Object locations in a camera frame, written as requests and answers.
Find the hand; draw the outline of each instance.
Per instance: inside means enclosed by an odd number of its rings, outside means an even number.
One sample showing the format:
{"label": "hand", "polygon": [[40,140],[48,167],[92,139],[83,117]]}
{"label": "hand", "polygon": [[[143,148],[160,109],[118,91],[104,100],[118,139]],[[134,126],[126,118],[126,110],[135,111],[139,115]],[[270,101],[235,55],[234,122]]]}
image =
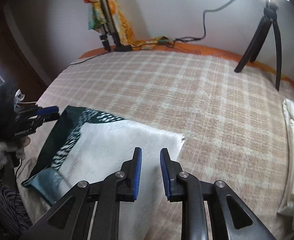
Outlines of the hand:
{"label": "hand", "polygon": [[24,148],[30,143],[29,137],[23,137],[15,142],[0,141],[0,169],[8,162],[6,153],[15,152],[18,159],[25,159]]}

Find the camera tripod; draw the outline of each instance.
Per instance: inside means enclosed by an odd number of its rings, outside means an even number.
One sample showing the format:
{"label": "camera tripod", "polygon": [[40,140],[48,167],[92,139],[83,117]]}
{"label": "camera tripod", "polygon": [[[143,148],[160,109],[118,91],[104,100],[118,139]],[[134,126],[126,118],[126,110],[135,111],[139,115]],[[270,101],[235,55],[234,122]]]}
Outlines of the camera tripod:
{"label": "camera tripod", "polygon": [[264,8],[264,16],[259,22],[258,28],[237,67],[234,69],[235,72],[239,73],[242,71],[245,64],[250,61],[254,62],[264,44],[271,24],[274,28],[274,39],[276,42],[276,90],[279,91],[280,79],[281,79],[281,37],[280,30],[277,23],[277,11],[278,7],[276,3],[271,0],[266,0],[266,7]]}

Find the plaid blanket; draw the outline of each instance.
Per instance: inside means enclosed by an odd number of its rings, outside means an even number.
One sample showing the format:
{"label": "plaid blanket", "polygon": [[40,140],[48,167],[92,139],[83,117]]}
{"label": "plaid blanket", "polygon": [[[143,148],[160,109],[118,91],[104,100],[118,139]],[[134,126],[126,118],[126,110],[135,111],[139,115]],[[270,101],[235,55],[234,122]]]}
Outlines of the plaid blanket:
{"label": "plaid blanket", "polygon": [[[185,134],[183,169],[200,180],[226,181],[267,228],[283,239],[291,220],[277,215],[287,177],[288,146],[282,102],[294,90],[274,76],[212,56],[165,51],[110,53],[65,69],[39,99],[40,106],[83,106],[158,129]],[[31,136],[18,182],[27,179],[54,123]],[[46,205],[20,193],[32,220]],[[148,239],[180,239],[181,205],[165,195]]]}

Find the silver screw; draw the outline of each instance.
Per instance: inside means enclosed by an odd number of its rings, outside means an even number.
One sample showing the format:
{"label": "silver screw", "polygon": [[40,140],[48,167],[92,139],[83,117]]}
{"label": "silver screw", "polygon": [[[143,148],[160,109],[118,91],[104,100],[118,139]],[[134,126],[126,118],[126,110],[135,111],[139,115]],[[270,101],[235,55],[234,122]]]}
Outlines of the silver screw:
{"label": "silver screw", "polygon": [[181,171],[181,172],[179,173],[179,177],[187,178],[188,176],[189,176],[189,173],[188,173],[188,172]]}
{"label": "silver screw", "polygon": [[78,187],[86,187],[87,184],[88,184],[87,181],[85,181],[85,180],[81,180],[81,181],[79,181],[79,182],[77,183],[77,186],[78,186]]}
{"label": "silver screw", "polygon": [[125,176],[125,173],[123,171],[118,171],[115,173],[115,176],[118,177],[118,178],[122,178]]}
{"label": "silver screw", "polygon": [[216,181],[216,185],[217,185],[218,187],[225,187],[226,183],[223,182],[222,180],[217,180],[217,181]]}

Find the human hand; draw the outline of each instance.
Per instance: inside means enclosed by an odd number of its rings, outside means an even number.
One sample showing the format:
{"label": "human hand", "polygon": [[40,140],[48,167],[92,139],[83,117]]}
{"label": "human hand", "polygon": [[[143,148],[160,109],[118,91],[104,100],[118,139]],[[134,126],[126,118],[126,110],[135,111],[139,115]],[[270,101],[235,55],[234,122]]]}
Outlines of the human hand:
{"label": "human hand", "polygon": [[16,153],[18,159],[25,159],[25,147],[30,143],[29,137],[23,137],[15,142],[0,141],[0,169],[8,162],[7,153]]}

